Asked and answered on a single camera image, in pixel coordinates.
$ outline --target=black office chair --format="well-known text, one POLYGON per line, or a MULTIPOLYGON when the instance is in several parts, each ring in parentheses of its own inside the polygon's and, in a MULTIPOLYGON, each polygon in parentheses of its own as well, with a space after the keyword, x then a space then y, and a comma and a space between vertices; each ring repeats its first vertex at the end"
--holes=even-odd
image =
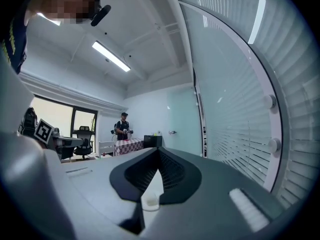
POLYGON ((82 156, 85 159, 85 156, 92 153, 90 139, 94 132, 90 130, 89 126, 80 126, 79 130, 73 131, 73 134, 76 134, 78 139, 83 139, 83 144, 76 147, 74 154, 82 156))

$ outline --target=person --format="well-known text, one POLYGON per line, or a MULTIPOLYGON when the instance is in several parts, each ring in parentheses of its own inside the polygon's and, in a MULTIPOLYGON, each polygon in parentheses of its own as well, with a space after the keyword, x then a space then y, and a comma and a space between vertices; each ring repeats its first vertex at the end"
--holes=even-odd
POLYGON ((0 42, 8 63, 17 74, 20 73, 27 57, 28 22, 33 16, 42 14, 50 20, 70 19, 81 23, 99 10, 99 2, 100 0, 15 0, 12 6, 3 4, 5 7, 1 6, 1 10, 6 8, 6 14, 1 25, 6 31, 0 35, 0 42))
POLYGON ((121 121, 119 121, 116 124, 116 132, 118 133, 117 140, 127 140, 128 139, 128 133, 124 134, 124 129, 127 131, 129 130, 129 122, 126 121, 128 114, 123 112, 121 114, 121 121))

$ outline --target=checkered tablecloth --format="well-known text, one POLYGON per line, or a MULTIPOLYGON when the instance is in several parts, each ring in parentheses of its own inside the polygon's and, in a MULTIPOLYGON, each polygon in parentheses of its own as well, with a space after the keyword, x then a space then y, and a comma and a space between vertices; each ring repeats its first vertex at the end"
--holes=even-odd
POLYGON ((143 138, 132 138, 128 141, 118 140, 114 142, 114 155, 124 155, 133 151, 142 150, 144 148, 143 138))

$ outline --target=fluorescent light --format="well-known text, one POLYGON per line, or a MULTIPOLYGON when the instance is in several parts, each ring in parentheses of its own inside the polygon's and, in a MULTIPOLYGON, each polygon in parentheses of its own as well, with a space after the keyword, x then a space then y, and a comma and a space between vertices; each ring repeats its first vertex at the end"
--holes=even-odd
POLYGON ((124 64, 120 59, 114 56, 110 51, 104 48, 99 42, 95 42, 92 47, 96 49, 99 53, 106 56, 110 61, 116 64, 119 68, 123 69, 125 72, 128 72, 130 68, 124 64))
POLYGON ((42 13, 37 13, 37 14, 38 14, 39 16, 47 19, 48 21, 51 21, 52 23, 54 23, 54 24, 56 24, 56 25, 58 25, 58 26, 60 26, 60 24, 61 24, 61 21, 48 19, 48 18, 46 18, 42 13))
POLYGON ((252 45, 256 40, 258 31, 260 28, 260 24, 264 16, 265 7, 266 7, 266 0, 259 0, 258 10, 256 11, 252 32, 248 42, 249 45, 252 45))

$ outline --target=black box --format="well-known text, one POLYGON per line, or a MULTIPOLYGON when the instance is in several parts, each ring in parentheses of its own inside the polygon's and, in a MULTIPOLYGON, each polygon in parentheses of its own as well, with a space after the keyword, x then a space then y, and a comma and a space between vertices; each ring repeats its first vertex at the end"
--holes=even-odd
POLYGON ((143 148, 162 147, 162 136, 144 135, 143 148))

